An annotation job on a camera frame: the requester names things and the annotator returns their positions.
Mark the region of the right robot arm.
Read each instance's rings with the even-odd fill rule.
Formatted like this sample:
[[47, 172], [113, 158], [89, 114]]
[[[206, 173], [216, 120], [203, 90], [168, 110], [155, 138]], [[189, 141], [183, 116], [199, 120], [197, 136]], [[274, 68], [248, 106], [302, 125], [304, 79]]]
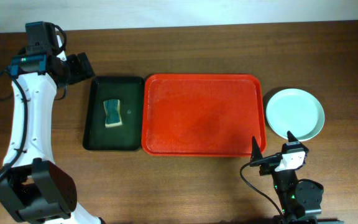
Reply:
[[256, 138], [252, 138], [252, 154], [246, 167], [258, 167], [259, 174], [271, 175], [273, 187], [278, 195], [280, 205], [273, 203], [278, 215], [273, 217], [274, 223], [342, 223], [341, 220], [318, 219], [322, 213], [324, 187], [310, 179], [299, 179], [296, 171], [305, 165], [309, 149], [297, 140], [291, 132], [287, 132], [288, 142], [282, 150], [274, 155], [264, 157]]

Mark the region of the pale green plate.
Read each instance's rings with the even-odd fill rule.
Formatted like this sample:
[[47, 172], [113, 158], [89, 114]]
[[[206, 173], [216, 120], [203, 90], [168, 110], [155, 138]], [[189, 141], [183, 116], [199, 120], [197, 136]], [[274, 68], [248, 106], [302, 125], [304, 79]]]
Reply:
[[325, 123], [320, 101], [311, 93], [297, 88], [286, 88], [271, 96], [265, 115], [268, 125], [278, 136], [286, 139], [287, 132], [291, 132], [299, 141], [317, 136]]

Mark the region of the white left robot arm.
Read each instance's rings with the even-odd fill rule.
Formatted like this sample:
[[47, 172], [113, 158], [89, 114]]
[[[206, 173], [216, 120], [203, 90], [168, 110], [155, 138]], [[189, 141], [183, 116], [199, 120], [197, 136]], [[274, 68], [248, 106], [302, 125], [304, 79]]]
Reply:
[[103, 223], [79, 204], [75, 182], [55, 164], [51, 145], [58, 88], [94, 76], [86, 54], [17, 55], [5, 72], [14, 115], [0, 169], [0, 203], [17, 223]]

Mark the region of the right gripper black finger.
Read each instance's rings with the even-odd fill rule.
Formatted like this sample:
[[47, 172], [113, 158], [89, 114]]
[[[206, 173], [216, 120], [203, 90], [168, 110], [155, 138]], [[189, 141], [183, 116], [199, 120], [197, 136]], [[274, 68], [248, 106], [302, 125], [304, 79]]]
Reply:
[[260, 164], [260, 162], [262, 161], [262, 159], [263, 159], [263, 156], [260, 151], [259, 144], [258, 144], [256, 138], [253, 136], [252, 137], [252, 153], [251, 153], [249, 165], [251, 167], [258, 166]]
[[300, 142], [290, 131], [287, 131], [287, 138], [288, 138], [288, 151], [290, 149], [302, 149], [304, 152], [309, 152], [309, 149]]

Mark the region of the green and yellow sponge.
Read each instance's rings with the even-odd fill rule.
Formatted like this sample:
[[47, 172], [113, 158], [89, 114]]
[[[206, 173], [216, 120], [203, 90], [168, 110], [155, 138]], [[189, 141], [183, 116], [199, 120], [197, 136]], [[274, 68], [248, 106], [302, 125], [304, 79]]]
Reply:
[[121, 118], [121, 102], [118, 99], [110, 99], [103, 101], [104, 112], [106, 114], [105, 127], [113, 128], [122, 125]]

